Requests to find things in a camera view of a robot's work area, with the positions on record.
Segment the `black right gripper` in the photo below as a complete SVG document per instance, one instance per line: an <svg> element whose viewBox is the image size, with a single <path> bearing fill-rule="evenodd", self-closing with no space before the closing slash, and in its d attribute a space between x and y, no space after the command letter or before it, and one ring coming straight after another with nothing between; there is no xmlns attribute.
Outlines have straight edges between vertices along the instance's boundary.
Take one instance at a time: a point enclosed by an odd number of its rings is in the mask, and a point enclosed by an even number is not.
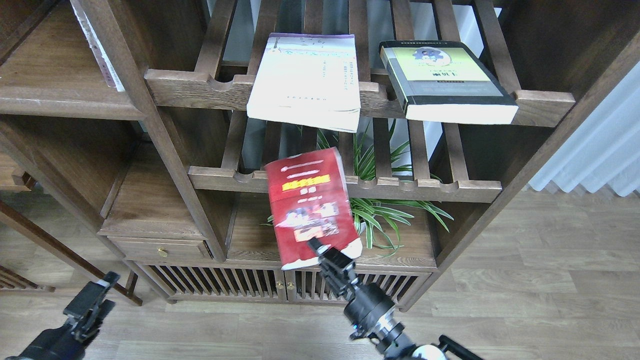
<svg viewBox="0 0 640 360"><path fill-rule="evenodd" d="M309 239L307 246L318 257L320 273L330 289L347 301L343 314L353 328L349 336L352 341L368 338L376 346L406 344L404 326L394 319L395 302L377 283L361 281L352 258L330 249L317 237Z"/></svg>

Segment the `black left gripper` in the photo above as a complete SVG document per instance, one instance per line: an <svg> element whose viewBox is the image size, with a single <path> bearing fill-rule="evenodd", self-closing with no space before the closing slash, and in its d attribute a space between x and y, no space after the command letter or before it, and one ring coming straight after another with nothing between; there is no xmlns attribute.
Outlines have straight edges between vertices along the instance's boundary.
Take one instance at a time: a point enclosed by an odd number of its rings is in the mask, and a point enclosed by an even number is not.
<svg viewBox="0 0 640 360"><path fill-rule="evenodd" d="M68 317L71 334L83 346L93 342L105 317L114 309L115 302L105 296L120 278L117 272L108 271L100 281L88 282L62 311Z"/></svg>

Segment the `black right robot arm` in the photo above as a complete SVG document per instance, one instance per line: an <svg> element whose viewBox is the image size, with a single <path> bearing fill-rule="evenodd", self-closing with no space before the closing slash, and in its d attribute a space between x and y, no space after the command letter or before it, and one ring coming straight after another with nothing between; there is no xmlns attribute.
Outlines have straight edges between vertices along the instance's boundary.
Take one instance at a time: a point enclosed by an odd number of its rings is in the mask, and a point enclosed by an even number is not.
<svg viewBox="0 0 640 360"><path fill-rule="evenodd" d="M444 334L438 344L416 344L404 333L404 325L394 319L395 301L376 283L363 283L352 258L315 237L308 246L318 255L320 273L330 289L347 301L343 314L354 329L351 340L370 340L385 360L445 360L447 352L461 360L480 359Z"/></svg>

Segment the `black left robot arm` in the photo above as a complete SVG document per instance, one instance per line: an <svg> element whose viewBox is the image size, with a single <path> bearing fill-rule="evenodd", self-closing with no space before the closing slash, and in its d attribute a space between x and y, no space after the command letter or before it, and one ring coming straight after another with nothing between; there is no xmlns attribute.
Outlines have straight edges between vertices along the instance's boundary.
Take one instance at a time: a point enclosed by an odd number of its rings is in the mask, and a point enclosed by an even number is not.
<svg viewBox="0 0 640 360"><path fill-rule="evenodd" d="M89 281L62 311L67 316L62 326L43 330L20 354L7 360L82 360L115 307L106 294L120 278L109 271L102 279Z"/></svg>

